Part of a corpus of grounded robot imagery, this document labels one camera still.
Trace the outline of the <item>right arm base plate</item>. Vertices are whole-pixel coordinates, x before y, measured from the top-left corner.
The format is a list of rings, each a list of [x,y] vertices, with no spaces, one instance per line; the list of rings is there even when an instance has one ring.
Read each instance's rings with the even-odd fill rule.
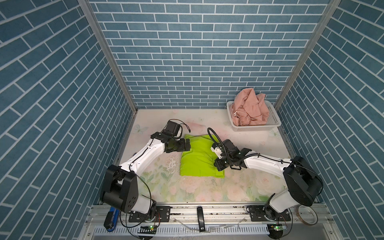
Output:
[[[289,222],[292,220],[291,213],[289,212],[289,210],[285,210],[282,213],[277,213],[271,208],[267,208],[267,210],[265,210],[264,206],[262,205],[251,205],[246,207],[246,211],[250,215],[252,222]]]

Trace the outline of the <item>aluminium left corner post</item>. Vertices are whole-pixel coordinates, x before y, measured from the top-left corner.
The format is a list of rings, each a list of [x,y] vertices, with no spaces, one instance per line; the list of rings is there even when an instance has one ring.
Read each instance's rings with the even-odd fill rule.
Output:
[[[101,47],[101,50],[103,51],[105,57],[106,57],[106,60],[108,62],[108,64],[110,65],[111,67],[111,70],[114,74],[114,76],[116,77],[116,80],[119,84],[119,86],[121,87],[124,95],[125,95],[125,98],[126,100],[128,101],[128,104],[129,106],[131,107],[132,111],[134,114],[137,113],[138,109],[137,107],[135,106],[135,103],[129,93],[129,90],[127,88],[127,85],[124,81],[124,78],[121,74],[121,71],[117,65],[117,62],[113,56],[113,53],[108,45],[108,42],[103,34],[103,31],[98,23],[98,20],[96,18],[96,15],[91,7],[91,4],[90,4],[90,1],[86,1],[86,0],[78,0],[79,2],[79,5]]]

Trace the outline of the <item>clear tape roll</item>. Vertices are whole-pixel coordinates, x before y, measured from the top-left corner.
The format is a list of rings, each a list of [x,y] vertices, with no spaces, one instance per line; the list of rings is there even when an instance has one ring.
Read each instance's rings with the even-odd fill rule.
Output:
[[[307,226],[314,226],[319,221],[317,213],[311,207],[304,205],[296,208],[296,215],[298,219]]]

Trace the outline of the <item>left green circuit board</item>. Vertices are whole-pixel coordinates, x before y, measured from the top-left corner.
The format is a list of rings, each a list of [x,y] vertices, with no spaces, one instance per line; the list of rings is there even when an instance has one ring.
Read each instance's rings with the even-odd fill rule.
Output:
[[[157,226],[141,226],[138,231],[140,240],[151,240],[157,233]]]

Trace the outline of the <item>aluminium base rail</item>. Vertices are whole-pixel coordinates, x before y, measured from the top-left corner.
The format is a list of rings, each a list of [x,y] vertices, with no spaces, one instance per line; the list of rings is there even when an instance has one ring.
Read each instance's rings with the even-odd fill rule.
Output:
[[[171,204],[169,222],[129,223],[129,215],[120,214],[113,232],[107,232],[104,221],[110,207],[94,205],[80,233],[82,240],[139,240],[141,226],[157,226],[157,233],[152,240],[182,239],[266,239],[269,231],[267,225],[281,224],[284,235],[280,240],[340,240],[342,235],[324,204],[313,204],[311,208],[317,213],[319,221],[314,226],[303,224],[296,215],[296,207],[289,210],[292,220],[252,222],[246,211],[247,206],[257,203],[221,203],[221,204]],[[205,232],[199,231],[197,207],[202,206],[205,220]]]

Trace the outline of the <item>blue utility knife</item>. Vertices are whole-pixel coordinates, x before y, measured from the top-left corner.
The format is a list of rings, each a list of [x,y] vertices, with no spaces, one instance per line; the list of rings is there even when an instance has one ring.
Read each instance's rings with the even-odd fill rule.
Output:
[[[104,228],[107,232],[113,232],[117,226],[120,210],[111,207],[104,221]]]

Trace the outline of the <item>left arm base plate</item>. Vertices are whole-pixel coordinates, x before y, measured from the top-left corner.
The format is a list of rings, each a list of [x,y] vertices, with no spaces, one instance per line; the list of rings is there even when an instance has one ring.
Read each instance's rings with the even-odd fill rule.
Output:
[[[140,212],[131,212],[128,218],[129,223],[140,222],[169,222],[170,219],[170,206],[155,206],[151,207],[149,214],[143,214]]]

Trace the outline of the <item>white plastic basket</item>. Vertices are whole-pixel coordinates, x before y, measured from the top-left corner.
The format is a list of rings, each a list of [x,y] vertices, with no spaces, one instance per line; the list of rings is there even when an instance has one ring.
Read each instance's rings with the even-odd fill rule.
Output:
[[[232,129],[234,132],[258,132],[258,131],[269,131],[273,128],[277,128],[281,125],[281,120],[274,108],[274,106],[267,100],[265,100],[265,104],[268,107],[269,110],[269,117],[267,120],[267,123],[265,125],[258,125],[258,126],[235,126],[232,121],[231,111],[230,107],[233,105],[234,101],[227,102],[227,113],[229,116],[229,120],[232,126]]]

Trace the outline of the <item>aluminium corner post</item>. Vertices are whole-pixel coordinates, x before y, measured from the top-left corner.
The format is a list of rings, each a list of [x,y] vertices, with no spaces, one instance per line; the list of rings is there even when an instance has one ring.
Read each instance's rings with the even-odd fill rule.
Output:
[[[78,0],[79,2],[79,5],[101,47],[101,50],[103,51],[105,57],[106,57],[106,60],[108,62],[108,64],[110,65],[111,67],[111,70],[114,74],[114,76],[116,77],[116,80],[119,84],[119,86],[121,87],[124,95],[125,95],[125,98],[126,100],[128,101],[128,104],[129,106],[131,107],[132,111],[134,114],[137,113],[138,109],[137,107],[135,106],[135,103],[129,93],[129,90],[127,88],[127,85],[124,81],[124,78],[121,74],[121,71],[117,65],[117,62],[113,56],[113,53],[108,45],[108,42],[103,34],[103,31],[98,23],[98,20],[96,18],[96,15],[91,7],[91,4],[90,4],[90,1],[86,1],[86,0]]]
[[[328,5],[326,6],[318,24],[314,28],[314,31],[309,38],[302,54],[298,58],[298,61],[293,68],[291,75],[287,78],[287,81],[282,88],[281,94],[277,98],[277,101],[274,104],[275,110],[279,110],[279,108],[282,106],[283,101],[285,97],[288,95],[291,87],[295,83],[300,71],[302,70],[303,66],[305,65],[307,59],[309,58],[310,54],[312,53],[316,43],[320,39],[323,31],[325,30],[328,22],[330,21],[331,17],[335,13],[337,7],[339,6],[341,0],[331,0],[329,1]]]

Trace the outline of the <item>pink shorts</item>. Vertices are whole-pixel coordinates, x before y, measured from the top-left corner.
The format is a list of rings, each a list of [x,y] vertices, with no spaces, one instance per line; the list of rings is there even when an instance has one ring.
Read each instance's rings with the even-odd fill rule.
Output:
[[[256,94],[253,88],[241,90],[229,107],[233,124],[237,127],[265,125],[270,115],[265,98],[266,94]]]

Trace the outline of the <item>aluminium right corner post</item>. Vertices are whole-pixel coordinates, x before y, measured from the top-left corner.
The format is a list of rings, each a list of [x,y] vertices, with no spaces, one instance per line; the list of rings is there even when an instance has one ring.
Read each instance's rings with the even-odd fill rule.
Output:
[[[298,58],[298,61],[293,68],[291,75],[287,78],[287,81],[282,88],[281,94],[277,98],[277,101],[274,104],[275,110],[279,110],[279,108],[282,106],[283,101],[285,97],[288,95],[291,87],[295,83],[300,71],[302,70],[303,66],[305,65],[307,59],[309,58],[310,54],[312,53],[316,43],[320,39],[323,31],[325,30],[328,22],[330,21],[331,17],[335,13],[337,7],[339,6],[341,0],[331,0],[329,1],[328,5],[326,6],[318,24],[314,28],[314,31],[309,38],[302,54]]]

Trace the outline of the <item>right green circuit board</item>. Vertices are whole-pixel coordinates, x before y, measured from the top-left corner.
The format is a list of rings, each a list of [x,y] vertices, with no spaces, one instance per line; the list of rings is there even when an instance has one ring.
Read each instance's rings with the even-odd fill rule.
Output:
[[[281,224],[267,225],[269,235],[268,237],[272,240],[279,240],[284,235],[284,228]]]

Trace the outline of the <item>lime green shorts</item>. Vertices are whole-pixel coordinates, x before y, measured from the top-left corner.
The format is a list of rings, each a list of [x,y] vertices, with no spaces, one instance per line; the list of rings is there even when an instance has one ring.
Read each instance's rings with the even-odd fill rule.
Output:
[[[218,171],[214,166],[217,155],[211,150],[214,142],[209,135],[186,134],[185,139],[190,140],[191,149],[182,153],[181,176],[225,178],[225,172]]]

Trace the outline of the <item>green circuit board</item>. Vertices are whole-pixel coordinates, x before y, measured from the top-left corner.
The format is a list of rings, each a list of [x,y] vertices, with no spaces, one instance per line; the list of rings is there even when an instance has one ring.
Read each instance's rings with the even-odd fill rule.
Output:
[[[141,226],[138,231],[140,240],[151,240],[157,233],[157,226]]]
[[[279,240],[284,235],[284,228],[281,224],[267,225],[269,235],[268,237],[272,240]]]

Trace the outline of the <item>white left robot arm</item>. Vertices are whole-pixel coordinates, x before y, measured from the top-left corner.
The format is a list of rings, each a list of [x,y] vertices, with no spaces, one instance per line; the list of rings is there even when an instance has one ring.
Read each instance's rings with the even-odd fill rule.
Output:
[[[154,218],[156,201],[139,195],[138,181],[143,181],[141,174],[163,153],[191,149],[190,141],[182,138],[183,126],[191,131],[181,120],[168,120],[162,131],[152,134],[148,143],[130,159],[118,166],[109,166],[103,179],[100,201],[122,213],[136,212]]]

